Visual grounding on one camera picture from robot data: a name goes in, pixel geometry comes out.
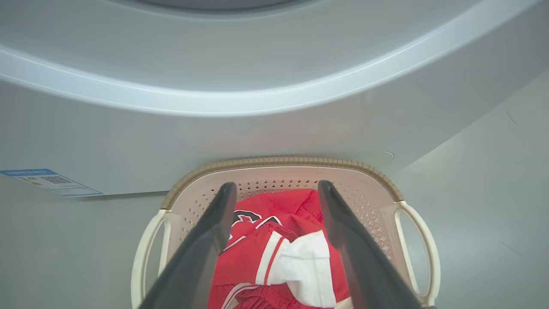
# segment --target blue and white sticker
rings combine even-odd
[[[24,181],[60,196],[92,196],[102,193],[81,185],[49,169],[0,170],[0,174]]]

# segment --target basket rim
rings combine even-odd
[[[176,198],[190,184],[206,175],[225,172],[228,170],[248,169],[248,168],[264,168],[264,167],[326,167],[350,169],[364,173],[373,179],[377,180],[391,195],[393,201],[400,202],[404,197],[395,184],[383,173],[359,161],[347,159],[333,159],[321,157],[303,157],[303,156],[273,156],[273,157],[256,157],[247,159],[230,159],[218,161],[197,168],[181,178],[162,201],[160,209],[171,210]]]

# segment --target basket handle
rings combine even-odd
[[[412,287],[424,305],[434,306],[435,299],[438,296],[440,289],[440,258],[439,252],[436,249],[435,240],[433,238],[433,235],[431,234],[431,231],[425,224],[425,221],[415,209],[408,205],[406,201],[400,201],[397,203],[397,205],[398,209],[395,212],[396,228],[399,233],[402,252],[406,260],[406,267],[408,269],[408,274],[410,276]],[[413,273],[412,263],[410,262],[410,257],[406,248],[406,242],[404,240],[404,234],[402,232],[402,226],[400,224],[399,218],[399,214],[402,211],[404,211],[413,221],[423,239],[423,246],[427,251],[427,262],[429,266],[429,285],[427,287],[427,292],[423,295],[420,295],[420,291],[416,282],[416,276]]]
[[[160,266],[158,274],[162,273],[166,267],[168,242],[170,239],[171,224],[166,217],[166,210],[161,209],[150,220],[145,232],[141,236],[135,258],[133,259],[132,278],[131,278],[131,301],[132,308],[139,308],[141,302],[145,298],[145,274],[147,272],[147,262],[149,260],[150,249],[153,245],[154,238],[160,227],[164,224],[164,237],[162,240],[162,249],[160,252]]]

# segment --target laundry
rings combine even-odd
[[[333,308],[350,296],[327,241],[318,192],[262,194],[236,205],[208,309]]]

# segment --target floor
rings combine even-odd
[[[393,175],[437,242],[440,309],[546,307],[548,102],[546,72]],[[164,194],[69,199],[0,175],[1,307],[131,308],[133,255]]]

